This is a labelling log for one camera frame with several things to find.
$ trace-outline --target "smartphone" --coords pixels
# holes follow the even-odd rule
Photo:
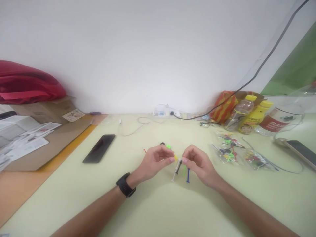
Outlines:
[[[100,138],[100,140],[95,144],[95,146],[92,148],[92,150],[89,152],[89,154],[85,157],[82,163],[85,163],[85,164],[99,163],[114,138],[115,138],[114,134],[103,135]]]
[[[316,154],[297,140],[285,141],[285,144],[300,158],[316,170]]]

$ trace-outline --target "hand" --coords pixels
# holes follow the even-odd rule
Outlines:
[[[153,178],[162,168],[174,162],[174,152],[164,145],[149,148],[142,163],[127,178],[131,188],[139,183]]]
[[[196,173],[199,179],[208,187],[215,188],[222,180],[208,155],[194,145],[185,149],[182,155],[182,162]]]

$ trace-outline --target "black cable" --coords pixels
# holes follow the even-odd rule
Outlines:
[[[283,38],[285,32],[287,31],[287,29],[289,28],[290,24],[292,23],[296,13],[308,2],[309,0],[305,0],[296,10],[295,12],[291,15],[288,23],[286,24],[283,32],[281,33],[280,37],[278,38],[276,44],[274,45],[273,49],[271,50],[271,52],[268,54],[268,56],[264,59],[264,61],[262,62],[262,64],[260,65],[260,67],[258,68],[258,70],[256,71],[255,75],[253,76],[253,78],[251,78],[246,84],[244,84],[241,88],[239,88],[238,90],[236,90],[232,95],[230,95],[224,102],[220,103],[219,105],[213,107],[209,112],[207,112],[206,114],[203,114],[203,115],[200,115],[200,116],[196,116],[196,117],[193,117],[193,118],[181,118],[181,117],[178,117],[177,115],[174,114],[174,112],[170,112],[170,115],[173,115],[175,116],[176,118],[179,118],[179,119],[183,119],[183,120],[192,120],[192,119],[196,119],[196,118],[200,118],[200,117],[203,117],[205,115],[208,115],[210,114],[214,109],[216,109],[217,107],[223,105],[224,103],[226,103],[228,101],[228,99],[232,96],[234,96],[238,91],[240,91],[242,88],[244,88],[246,85],[248,85],[249,83],[251,83],[256,77],[257,75],[259,74],[260,70],[262,69],[263,65],[266,63],[266,61],[270,58],[270,56],[273,54],[273,52],[275,51],[275,49],[277,48],[277,46],[279,45],[281,39]]]

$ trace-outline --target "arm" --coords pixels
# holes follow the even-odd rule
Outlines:
[[[256,237],[298,237],[297,234],[224,181],[217,174],[204,151],[190,145],[182,156],[182,162],[193,170],[206,186],[216,190],[225,199]]]
[[[172,162],[173,151],[163,145],[152,147],[126,182],[133,189]],[[60,227],[51,237],[96,237],[125,200],[126,196],[116,186]]]

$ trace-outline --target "watch strap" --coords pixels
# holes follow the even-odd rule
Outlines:
[[[123,175],[117,182],[116,185],[119,186],[119,188],[121,189],[122,193],[129,198],[130,196],[132,196],[132,194],[136,191],[136,188],[132,189],[126,182],[127,177],[130,175],[131,173],[126,173],[125,175]]]

